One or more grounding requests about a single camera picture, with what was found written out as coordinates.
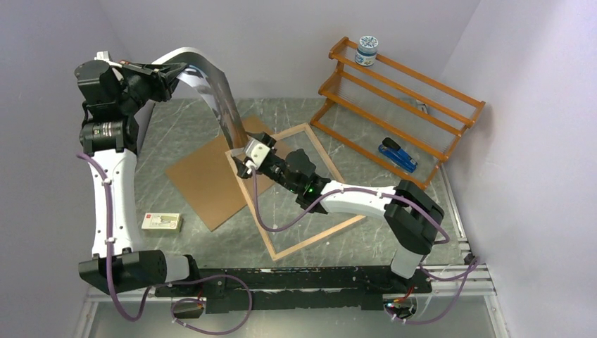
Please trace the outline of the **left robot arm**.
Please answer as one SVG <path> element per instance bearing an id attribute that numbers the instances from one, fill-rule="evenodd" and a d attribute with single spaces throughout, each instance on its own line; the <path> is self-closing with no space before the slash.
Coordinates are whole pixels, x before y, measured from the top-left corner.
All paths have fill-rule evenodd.
<path id="1" fill-rule="evenodd" d="M 148 101 L 167 101 L 186 63 L 142 64 L 96 59 L 74 72 L 84 101 L 82 153 L 92 173 L 95 234 L 92 257 L 78 265 L 82 280 L 114 295 L 173 282 L 191 296 L 201 276 L 187 256 L 144 250 L 134 199 L 139 125 L 135 114 Z"/>

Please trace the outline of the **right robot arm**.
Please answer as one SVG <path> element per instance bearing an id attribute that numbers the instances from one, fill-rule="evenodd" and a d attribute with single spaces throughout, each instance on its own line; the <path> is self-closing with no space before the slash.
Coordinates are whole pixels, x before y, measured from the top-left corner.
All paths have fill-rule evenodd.
<path id="1" fill-rule="evenodd" d="M 385 221 L 399 243 L 387 273 L 387 283 L 395 292 L 404 292 L 414 283 L 415 271 L 434 245 L 450 241 L 441 226 L 443 208 L 410 180 L 388 187 L 332 180 L 317 174 L 303 149 L 278 156 L 276 139 L 265 132 L 249 134 L 248 144 L 233 149 L 230 159 L 238 178 L 256 181 L 263 175 L 296 195 L 303 211 L 290 225 L 307 213 L 350 213 Z"/>

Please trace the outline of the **printed photo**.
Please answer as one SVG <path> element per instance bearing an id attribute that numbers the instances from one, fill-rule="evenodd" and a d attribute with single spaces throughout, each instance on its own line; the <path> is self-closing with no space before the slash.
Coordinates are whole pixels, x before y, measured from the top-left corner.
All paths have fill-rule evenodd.
<path id="1" fill-rule="evenodd" d="M 248 136 L 225 73 L 193 47 L 180 47 L 157 58 L 157 65 L 184 63 L 177 79 L 192 89 L 208 104 L 231 149 L 244 147 Z"/>

